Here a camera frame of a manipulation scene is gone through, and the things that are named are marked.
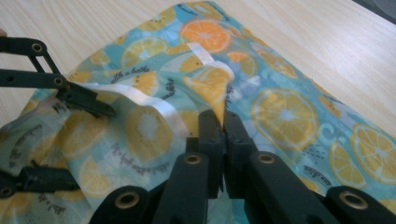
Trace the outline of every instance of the hole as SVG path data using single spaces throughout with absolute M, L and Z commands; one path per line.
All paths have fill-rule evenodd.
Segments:
M 14 77 L 12 77 L 12 76 L 8 76 L 8 77 L 6 77 L 6 81 L 9 81 L 9 82 L 11 82 L 11 81 L 13 81 L 14 80 Z
M 306 223 L 309 224 L 322 224 L 323 221 L 320 219 L 320 217 L 314 216 L 314 215 L 306 215 L 305 217 Z
M 35 43 L 32 45 L 32 50 L 34 50 L 35 52 L 41 52 L 43 50 L 43 47 L 41 47 L 41 45 Z
M 120 209 L 126 209 L 137 205 L 139 200 L 139 195 L 136 191 L 128 191 L 120 194 L 117 197 L 115 204 Z
M 259 155 L 259 161 L 262 163 L 270 164 L 275 161 L 275 158 L 268 155 L 268 154 L 260 154 Z
M 53 82 L 55 83 L 55 85 L 59 85 L 59 86 L 64 83 L 64 81 L 59 77 L 55 78 Z
M 5 187 L 3 189 L 1 189 L 0 194 L 2 197 L 7 197 L 12 193 L 12 189 L 9 187 Z
M 349 191 L 341 192 L 340 199 L 343 203 L 355 209 L 363 210 L 369 207 L 369 204 L 361 196 Z
M 199 156 L 188 156 L 184 158 L 184 161 L 188 164 L 197 164 L 201 162 L 201 157 Z
M 134 195 L 130 194 L 130 195 L 125 195 L 121 198 L 121 202 L 122 203 L 131 203 L 134 201 Z

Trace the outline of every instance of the clip jaw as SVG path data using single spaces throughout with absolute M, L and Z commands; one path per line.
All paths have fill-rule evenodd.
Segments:
M 0 52 L 28 56 L 37 72 L 0 69 L 0 87 L 57 89 L 56 97 L 68 106 L 83 109 L 96 117 L 114 117 L 114 109 L 96 100 L 97 93 L 69 82 L 56 67 L 47 46 L 35 39 L 0 37 Z M 36 57 L 44 57 L 52 73 L 45 73 Z
M 310 191 L 276 154 L 257 149 L 235 113 L 225 111 L 223 131 L 213 111 L 201 113 L 199 134 L 187 139 L 186 153 L 155 190 L 155 200 L 147 196 L 153 190 L 116 189 L 91 223 L 206 223 L 207 200 L 218 197 L 223 177 L 230 198 L 245 200 L 250 223 L 396 223 L 360 190 L 335 187 L 326 197 Z
M 69 107 L 85 110 L 96 117 L 116 115 L 110 105 L 96 100 L 96 92 L 67 81 L 43 42 L 29 38 L 0 37 L 0 52 L 27 56 L 37 70 L 28 72 L 0 69 L 0 87 L 56 89 L 56 97 Z M 45 73 L 36 57 L 44 57 L 52 73 Z M 66 169 L 36 165 L 22 168 L 19 176 L 0 170 L 0 199 L 11 197 L 16 191 L 55 192 L 74 189 L 79 189 L 79 186 Z

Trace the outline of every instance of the wooden table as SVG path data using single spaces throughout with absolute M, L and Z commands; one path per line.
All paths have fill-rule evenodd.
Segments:
M 65 74 L 116 37 L 180 1 L 1 1 L 8 36 L 42 40 Z M 396 25 L 351 0 L 218 1 L 231 16 L 325 90 L 396 136 Z M 0 55 L 1 68 L 34 70 Z M 31 89 L 0 89 L 0 126 Z

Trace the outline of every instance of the white strip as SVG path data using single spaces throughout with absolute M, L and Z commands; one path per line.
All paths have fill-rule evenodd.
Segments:
M 189 46 L 192 53 L 194 53 L 199 58 L 199 60 L 201 60 L 203 65 L 213 63 L 215 61 L 209 52 L 207 52 L 200 44 L 193 42 L 188 43 L 187 46 Z
M 177 110 L 165 100 L 147 96 L 145 93 L 134 87 L 129 87 L 119 83 L 111 85 L 99 85 L 97 83 L 78 83 L 78 85 L 95 91 L 110 91 L 119 93 L 127 97 L 137 105 L 152 106 L 165 118 L 169 126 L 174 130 L 176 134 L 181 134 L 183 137 L 190 136 L 190 133 L 186 126 L 179 125 L 184 124 L 184 122 L 178 115 Z

